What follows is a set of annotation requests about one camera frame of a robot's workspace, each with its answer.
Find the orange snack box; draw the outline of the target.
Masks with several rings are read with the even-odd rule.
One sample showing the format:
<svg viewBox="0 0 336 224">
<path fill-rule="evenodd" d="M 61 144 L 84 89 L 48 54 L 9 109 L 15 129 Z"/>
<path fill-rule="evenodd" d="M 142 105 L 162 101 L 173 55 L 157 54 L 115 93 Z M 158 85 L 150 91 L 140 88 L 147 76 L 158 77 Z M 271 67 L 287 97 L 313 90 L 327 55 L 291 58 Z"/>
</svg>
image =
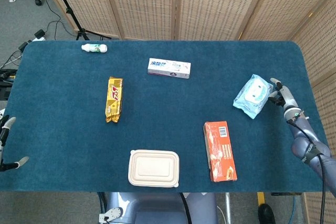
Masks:
<svg viewBox="0 0 336 224">
<path fill-rule="evenodd" d="M 236 181 L 237 173 L 227 122 L 205 122 L 203 132 L 211 181 Z"/>
</svg>

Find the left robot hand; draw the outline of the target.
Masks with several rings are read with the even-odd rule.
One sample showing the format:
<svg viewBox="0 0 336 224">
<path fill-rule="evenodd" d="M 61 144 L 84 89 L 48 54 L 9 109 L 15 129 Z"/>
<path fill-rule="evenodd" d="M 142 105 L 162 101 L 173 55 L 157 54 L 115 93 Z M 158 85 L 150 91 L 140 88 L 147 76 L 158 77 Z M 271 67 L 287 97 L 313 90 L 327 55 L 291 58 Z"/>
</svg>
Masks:
<svg viewBox="0 0 336 224">
<path fill-rule="evenodd" d="M 3 160 L 3 152 L 4 147 L 6 145 L 6 141 L 11 130 L 12 125 L 15 123 L 15 117 L 9 117 L 9 115 L 5 115 L 0 119 L 0 172 L 5 172 L 11 169 L 19 169 L 25 163 L 28 162 L 29 157 L 25 156 L 21 158 L 19 161 L 13 163 L 4 163 Z"/>
</svg>

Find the white toothpaste box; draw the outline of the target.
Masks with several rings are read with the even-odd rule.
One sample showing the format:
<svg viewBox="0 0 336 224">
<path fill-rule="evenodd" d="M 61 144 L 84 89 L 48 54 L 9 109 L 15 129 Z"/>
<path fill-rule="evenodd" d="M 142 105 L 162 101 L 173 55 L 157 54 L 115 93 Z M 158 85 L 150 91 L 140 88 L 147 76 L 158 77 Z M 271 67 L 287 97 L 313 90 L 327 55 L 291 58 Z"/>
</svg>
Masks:
<svg viewBox="0 0 336 224">
<path fill-rule="evenodd" d="M 189 79 L 191 73 L 191 63 L 174 60 L 150 58 L 148 64 L 148 74 L 168 76 L 182 79 Z"/>
</svg>

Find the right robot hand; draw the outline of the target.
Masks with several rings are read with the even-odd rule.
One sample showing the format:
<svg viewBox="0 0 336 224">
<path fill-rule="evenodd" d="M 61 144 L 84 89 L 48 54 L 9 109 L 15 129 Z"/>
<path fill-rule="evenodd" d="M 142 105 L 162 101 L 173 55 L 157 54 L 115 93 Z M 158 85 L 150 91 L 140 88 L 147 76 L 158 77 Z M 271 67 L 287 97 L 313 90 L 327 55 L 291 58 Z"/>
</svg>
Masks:
<svg viewBox="0 0 336 224">
<path fill-rule="evenodd" d="M 270 78 L 270 81 L 276 86 L 276 90 L 268 97 L 270 102 L 277 106 L 282 106 L 284 110 L 298 107 L 298 104 L 288 87 L 283 85 L 281 81 L 276 78 Z"/>
</svg>

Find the silver table leg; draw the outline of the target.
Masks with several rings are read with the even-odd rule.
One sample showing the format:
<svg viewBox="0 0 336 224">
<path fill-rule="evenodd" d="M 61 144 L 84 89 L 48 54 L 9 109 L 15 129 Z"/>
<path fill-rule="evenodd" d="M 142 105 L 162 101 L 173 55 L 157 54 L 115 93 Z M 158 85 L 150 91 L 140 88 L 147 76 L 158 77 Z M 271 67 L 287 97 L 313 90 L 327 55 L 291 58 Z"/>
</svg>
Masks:
<svg viewBox="0 0 336 224">
<path fill-rule="evenodd" d="M 231 224 L 230 193 L 225 193 L 226 224 Z"/>
</svg>

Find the blue grey robot torso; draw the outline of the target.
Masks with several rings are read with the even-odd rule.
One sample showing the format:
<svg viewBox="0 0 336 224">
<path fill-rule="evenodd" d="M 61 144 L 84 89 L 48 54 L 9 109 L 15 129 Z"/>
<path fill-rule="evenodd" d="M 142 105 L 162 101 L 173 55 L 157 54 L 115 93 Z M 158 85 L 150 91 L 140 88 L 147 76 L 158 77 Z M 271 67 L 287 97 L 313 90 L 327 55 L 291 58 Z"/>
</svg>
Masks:
<svg viewBox="0 0 336 224">
<path fill-rule="evenodd" d="M 99 224 L 218 224 L 214 193 L 110 193 Z"/>
</svg>

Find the blue wet wipes pack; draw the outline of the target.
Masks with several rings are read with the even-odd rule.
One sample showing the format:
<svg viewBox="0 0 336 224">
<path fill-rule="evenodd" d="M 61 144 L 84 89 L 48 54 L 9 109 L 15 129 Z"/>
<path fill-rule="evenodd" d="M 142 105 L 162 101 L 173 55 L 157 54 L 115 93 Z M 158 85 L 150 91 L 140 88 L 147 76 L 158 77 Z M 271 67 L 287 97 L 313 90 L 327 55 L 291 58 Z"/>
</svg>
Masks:
<svg viewBox="0 0 336 224">
<path fill-rule="evenodd" d="M 233 100 L 233 107 L 241 109 L 254 119 L 263 109 L 274 86 L 253 74 Z"/>
</svg>

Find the black equipment beside table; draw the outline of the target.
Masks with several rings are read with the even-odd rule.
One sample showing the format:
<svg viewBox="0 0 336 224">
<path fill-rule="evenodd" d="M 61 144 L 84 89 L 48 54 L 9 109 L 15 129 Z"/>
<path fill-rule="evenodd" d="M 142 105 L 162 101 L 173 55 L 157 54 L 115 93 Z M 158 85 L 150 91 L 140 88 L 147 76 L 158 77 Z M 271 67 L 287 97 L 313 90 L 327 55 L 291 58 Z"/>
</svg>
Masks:
<svg viewBox="0 0 336 224">
<path fill-rule="evenodd" d="M 7 101 L 15 81 L 17 69 L 0 70 L 0 101 Z"/>
</svg>

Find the beige lidded food container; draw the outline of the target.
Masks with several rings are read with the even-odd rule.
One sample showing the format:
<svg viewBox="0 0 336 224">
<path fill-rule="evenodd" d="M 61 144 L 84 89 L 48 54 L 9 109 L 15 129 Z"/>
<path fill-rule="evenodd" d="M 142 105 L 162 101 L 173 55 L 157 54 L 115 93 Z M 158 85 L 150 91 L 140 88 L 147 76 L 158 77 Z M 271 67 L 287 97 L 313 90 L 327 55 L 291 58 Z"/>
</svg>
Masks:
<svg viewBox="0 0 336 224">
<path fill-rule="evenodd" d="M 180 159 L 172 151 L 132 150 L 128 180 L 133 186 L 173 188 L 179 186 Z"/>
</svg>

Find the white green plastic bottle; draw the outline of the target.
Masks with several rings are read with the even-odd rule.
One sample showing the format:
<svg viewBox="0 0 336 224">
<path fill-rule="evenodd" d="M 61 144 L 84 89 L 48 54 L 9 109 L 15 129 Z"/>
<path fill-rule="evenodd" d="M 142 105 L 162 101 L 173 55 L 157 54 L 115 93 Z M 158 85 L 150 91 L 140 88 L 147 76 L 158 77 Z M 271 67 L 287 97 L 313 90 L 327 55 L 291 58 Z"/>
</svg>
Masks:
<svg viewBox="0 0 336 224">
<path fill-rule="evenodd" d="M 84 44 L 81 45 L 81 49 L 85 52 L 105 53 L 107 52 L 108 47 L 105 44 Z"/>
</svg>

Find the black tripod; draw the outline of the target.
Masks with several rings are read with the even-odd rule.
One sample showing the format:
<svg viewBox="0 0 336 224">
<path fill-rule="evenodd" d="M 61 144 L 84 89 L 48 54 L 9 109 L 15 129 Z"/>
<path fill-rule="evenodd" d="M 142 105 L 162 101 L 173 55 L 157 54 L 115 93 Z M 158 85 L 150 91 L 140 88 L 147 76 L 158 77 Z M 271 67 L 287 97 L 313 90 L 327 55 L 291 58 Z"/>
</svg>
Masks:
<svg viewBox="0 0 336 224">
<path fill-rule="evenodd" d="M 100 37 L 101 40 L 103 40 L 104 38 L 106 38 L 106 39 L 112 39 L 109 36 L 106 36 L 106 35 L 103 35 L 103 34 L 99 34 L 99 33 L 95 33 L 93 31 L 89 31 L 87 29 L 82 28 L 82 26 L 80 25 L 78 19 L 76 18 L 75 14 L 74 14 L 74 12 L 72 10 L 72 8 L 70 7 L 68 1 L 67 0 L 62 0 L 62 1 L 63 1 L 63 3 L 66 6 L 66 14 L 70 14 L 71 18 L 73 19 L 73 21 L 75 22 L 75 25 L 78 28 L 76 40 L 79 40 L 80 37 L 83 37 L 84 40 L 90 40 L 89 37 L 87 36 L 87 34 L 96 35 L 96 36 Z"/>
</svg>

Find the gold biscuit packet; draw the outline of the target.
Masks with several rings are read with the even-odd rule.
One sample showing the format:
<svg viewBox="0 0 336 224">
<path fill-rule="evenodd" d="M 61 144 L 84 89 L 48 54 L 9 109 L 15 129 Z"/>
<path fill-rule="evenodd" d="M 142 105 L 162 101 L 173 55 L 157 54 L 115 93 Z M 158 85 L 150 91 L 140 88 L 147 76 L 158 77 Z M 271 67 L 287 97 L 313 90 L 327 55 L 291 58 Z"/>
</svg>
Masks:
<svg viewBox="0 0 336 224">
<path fill-rule="evenodd" d="M 106 122 L 118 123 L 122 110 L 123 79 L 109 77 L 107 100 L 106 100 Z"/>
</svg>

